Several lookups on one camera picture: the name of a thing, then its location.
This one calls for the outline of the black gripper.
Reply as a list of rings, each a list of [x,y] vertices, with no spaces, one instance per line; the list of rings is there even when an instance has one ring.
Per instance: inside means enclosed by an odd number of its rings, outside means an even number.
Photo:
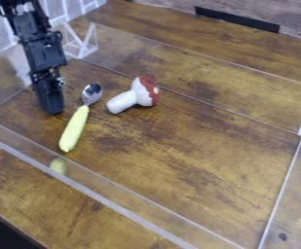
[[[33,89],[42,109],[51,115],[65,110],[60,67],[68,65],[61,31],[29,34],[21,38],[30,67]]]

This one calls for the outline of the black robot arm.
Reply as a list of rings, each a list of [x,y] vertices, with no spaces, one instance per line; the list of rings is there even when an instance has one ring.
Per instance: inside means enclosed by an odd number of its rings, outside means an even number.
[[[38,0],[0,0],[6,18],[26,52],[29,75],[41,108],[51,115],[65,110],[64,78],[60,68],[68,65],[64,35],[51,24]]]

